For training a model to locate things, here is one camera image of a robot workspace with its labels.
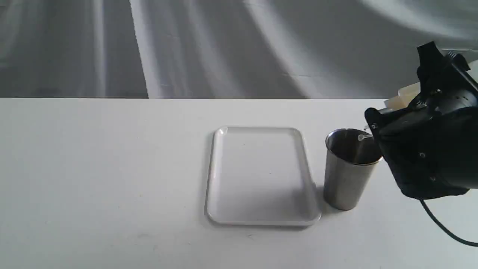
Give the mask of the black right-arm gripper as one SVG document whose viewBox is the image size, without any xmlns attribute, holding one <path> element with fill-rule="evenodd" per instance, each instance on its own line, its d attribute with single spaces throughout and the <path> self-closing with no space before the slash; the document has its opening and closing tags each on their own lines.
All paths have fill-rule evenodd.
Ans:
<svg viewBox="0 0 478 269">
<path fill-rule="evenodd" d="M 478 185 L 477 82 L 459 53 L 417 48 L 420 92 L 402 109 L 364 116 L 401 192 L 429 200 Z"/>
</svg>

